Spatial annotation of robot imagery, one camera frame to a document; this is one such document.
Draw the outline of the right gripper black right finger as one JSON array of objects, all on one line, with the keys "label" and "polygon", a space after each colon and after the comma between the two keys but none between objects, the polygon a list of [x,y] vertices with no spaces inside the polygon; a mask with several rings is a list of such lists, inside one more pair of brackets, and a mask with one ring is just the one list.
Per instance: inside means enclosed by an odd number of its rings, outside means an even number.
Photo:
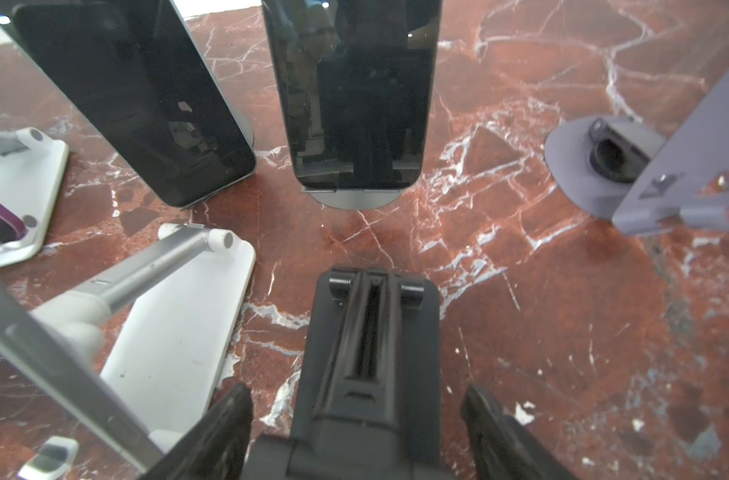
[{"label": "right gripper black right finger", "polygon": [[576,480],[484,388],[470,385],[460,407],[478,479]]}]

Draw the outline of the grey purple phone stand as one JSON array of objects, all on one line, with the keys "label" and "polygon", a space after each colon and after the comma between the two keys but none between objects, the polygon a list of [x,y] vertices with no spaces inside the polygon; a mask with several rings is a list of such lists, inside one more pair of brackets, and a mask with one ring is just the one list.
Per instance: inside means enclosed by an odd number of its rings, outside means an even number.
[{"label": "grey purple phone stand", "polygon": [[729,70],[670,138],[587,116],[550,132],[544,160],[573,204],[625,235],[729,231]]}]

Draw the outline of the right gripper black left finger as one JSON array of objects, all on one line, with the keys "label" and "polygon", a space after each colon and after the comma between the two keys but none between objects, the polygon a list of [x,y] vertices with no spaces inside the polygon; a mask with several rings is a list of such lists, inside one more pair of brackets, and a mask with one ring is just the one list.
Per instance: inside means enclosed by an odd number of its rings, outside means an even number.
[{"label": "right gripper black left finger", "polygon": [[238,480],[252,420],[252,392],[238,383],[140,479]]}]

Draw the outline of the black folding phone stand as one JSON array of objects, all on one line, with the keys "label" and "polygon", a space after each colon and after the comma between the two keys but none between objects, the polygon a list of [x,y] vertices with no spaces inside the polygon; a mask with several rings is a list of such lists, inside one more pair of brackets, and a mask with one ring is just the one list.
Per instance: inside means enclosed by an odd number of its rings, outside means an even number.
[{"label": "black folding phone stand", "polygon": [[441,461],[439,298],[415,275],[318,278],[288,437],[256,439],[244,479],[451,479]]}]

